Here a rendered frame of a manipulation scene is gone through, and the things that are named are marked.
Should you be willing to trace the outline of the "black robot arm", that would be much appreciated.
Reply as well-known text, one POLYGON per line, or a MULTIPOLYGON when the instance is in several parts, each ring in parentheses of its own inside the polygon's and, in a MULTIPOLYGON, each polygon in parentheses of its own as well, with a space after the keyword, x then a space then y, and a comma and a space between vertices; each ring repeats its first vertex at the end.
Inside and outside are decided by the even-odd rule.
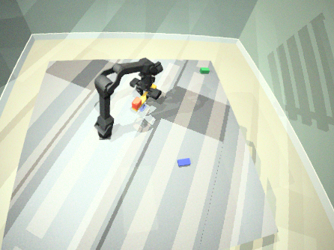
POLYGON ((112 135, 112 127, 114 118, 110 115, 110 96, 114 94, 114 90, 120 85, 121 78, 126 74, 139 73, 139 77, 143 82, 155 82, 155 76, 163 71, 161 62, 153 63, 147 58, 142 58, 138 62, 114 64, 112 67, 104 70, 95 80, 95 88, 99 93, 100 115, 94 127, 98 130, 100 140, 110 139, 112 135), (107 76, 116 72, 117 76, 113 82, 107 76))

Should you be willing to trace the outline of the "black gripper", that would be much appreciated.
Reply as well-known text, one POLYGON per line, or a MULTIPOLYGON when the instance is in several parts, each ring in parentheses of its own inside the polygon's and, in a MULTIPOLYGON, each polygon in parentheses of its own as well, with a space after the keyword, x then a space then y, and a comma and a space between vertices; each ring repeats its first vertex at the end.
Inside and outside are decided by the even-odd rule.
MULTIPOLYGON (((151 79, 152 81, 152 79, 151 79)), ((146 99, 148 97, 152 97, 153 99, 157 100, 159 98, 159 96, 162 94, 162 91, 157 89, 157 88, 151 88, 151 81, 150 82, 143 82, 142 80, 140 81, 137 78, 134 78, 131 82, 130 82, 130 86, 132 86, 133 88, 136 85, 136 90, 139 92, 139 94, 142 96, 143 95, 143 91, 147 91, 148 93, 146 94, 146 99)))

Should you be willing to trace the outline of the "small blue block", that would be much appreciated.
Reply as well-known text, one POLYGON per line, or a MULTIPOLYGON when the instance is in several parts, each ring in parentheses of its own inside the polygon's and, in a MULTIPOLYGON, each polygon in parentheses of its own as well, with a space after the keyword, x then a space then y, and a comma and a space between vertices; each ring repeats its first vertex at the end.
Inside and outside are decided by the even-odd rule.
POLYGON ((177 163, 178 163, 178 166, 191 165, 190 158, 178 159, 177 163))

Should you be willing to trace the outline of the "small green block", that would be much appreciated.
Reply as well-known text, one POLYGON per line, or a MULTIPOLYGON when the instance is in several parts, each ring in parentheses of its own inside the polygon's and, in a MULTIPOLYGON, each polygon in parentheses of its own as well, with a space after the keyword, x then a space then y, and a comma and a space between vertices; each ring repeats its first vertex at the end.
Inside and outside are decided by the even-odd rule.
POLYGON ((200 73, 209 73, 210 69, 209 69, 209 67, 201 67, 199 71, 200 71, 200 73))

